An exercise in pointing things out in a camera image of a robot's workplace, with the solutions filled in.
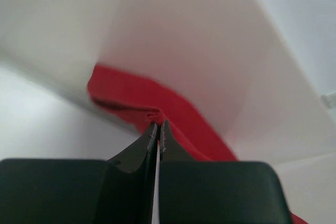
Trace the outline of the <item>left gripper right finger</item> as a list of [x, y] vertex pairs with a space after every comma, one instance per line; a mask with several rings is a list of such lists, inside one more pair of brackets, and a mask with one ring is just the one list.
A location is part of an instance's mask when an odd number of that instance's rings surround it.
[[280, 180], [263, 162], [196, 161], [161, 126], [160, 223], [292, 223]]

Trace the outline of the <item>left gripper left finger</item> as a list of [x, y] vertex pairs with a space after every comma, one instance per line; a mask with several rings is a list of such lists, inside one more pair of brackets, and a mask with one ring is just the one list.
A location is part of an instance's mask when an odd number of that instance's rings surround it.
[[151, 223], [157, 134], [109, 160], [2, 160], [1, 223]]

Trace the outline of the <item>dark red t shirt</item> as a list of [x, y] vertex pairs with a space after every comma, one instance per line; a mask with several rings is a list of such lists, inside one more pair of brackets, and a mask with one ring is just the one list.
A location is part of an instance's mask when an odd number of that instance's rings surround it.
[[[169, 122], [174, 138], [196, 161], [241, 162], [188, 101], [155, 81], [95, 65], [87, 90], [94, 104], [133, 124], [141, 135], [152, 123], [158, 126], [155, 181], [159, 182], [164, 121]], [[303, 223], [290, 213], [292, 223]]]

